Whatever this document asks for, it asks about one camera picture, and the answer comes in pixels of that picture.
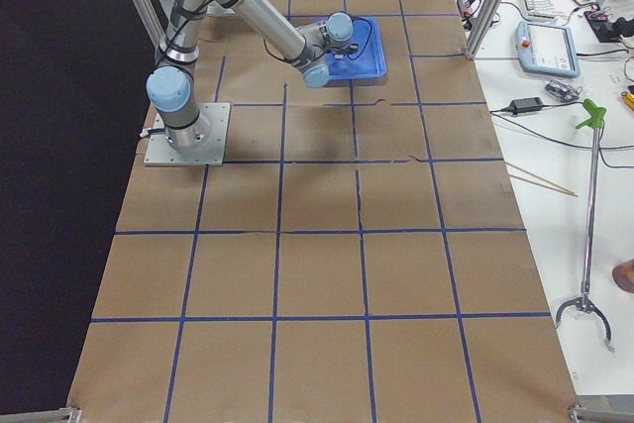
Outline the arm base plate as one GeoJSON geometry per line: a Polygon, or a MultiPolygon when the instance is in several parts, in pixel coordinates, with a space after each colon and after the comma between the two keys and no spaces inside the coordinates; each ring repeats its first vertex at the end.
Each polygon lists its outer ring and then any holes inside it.
{"type": "Polygon", "coordinates": [[[221,166],[224,162],[231,105],[199,103],[199,117],[182,130],[167,128],[159,113],[149,135],[146,166],[221,166]]]}

